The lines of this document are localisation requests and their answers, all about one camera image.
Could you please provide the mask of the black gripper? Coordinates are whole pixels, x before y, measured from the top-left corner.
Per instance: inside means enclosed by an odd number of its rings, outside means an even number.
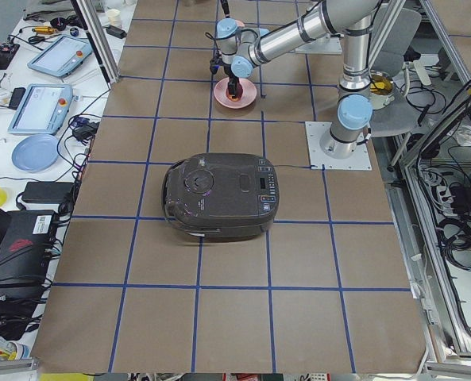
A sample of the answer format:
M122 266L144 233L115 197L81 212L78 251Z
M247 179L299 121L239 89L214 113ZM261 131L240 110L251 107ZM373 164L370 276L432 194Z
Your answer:
M220 4L222 7L222 11L225 17L230 17L230 4L228 0L220 0ZM227 94L230 98L238 98L239 97L239 79L233 73L231 66L224 66L223 70L225 74L229 77L228 85L227 85Z

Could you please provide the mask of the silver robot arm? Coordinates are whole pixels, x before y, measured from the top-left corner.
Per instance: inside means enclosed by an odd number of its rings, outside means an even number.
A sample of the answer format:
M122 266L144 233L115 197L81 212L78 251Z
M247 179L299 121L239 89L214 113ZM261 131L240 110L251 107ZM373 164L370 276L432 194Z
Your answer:
M343 38L342 74L339 78L337 116L319 140L322 152L333 159L347 159L364 144L373 109L369 101L370 69L388 38L401 1L318 1L296 20L269 31L245 27L230 16L228 2L222 2L225 17L217 22L210 39L215 54L210 70L222 68L224 82L218 83L215 99L229 108L244 108L256 95L249 77L253 70L286 53L334 54L332 44Z

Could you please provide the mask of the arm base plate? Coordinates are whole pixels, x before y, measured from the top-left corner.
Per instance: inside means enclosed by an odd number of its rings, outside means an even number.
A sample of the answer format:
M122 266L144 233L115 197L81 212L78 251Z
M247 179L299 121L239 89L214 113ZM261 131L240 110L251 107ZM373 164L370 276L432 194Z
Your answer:
M342 46L339 37L326 35L295 49L298 54L341 55Z
M341 143L330 134L331 122L306 121L310 166L314 170L371 171L369 150L363 133L355 142Z

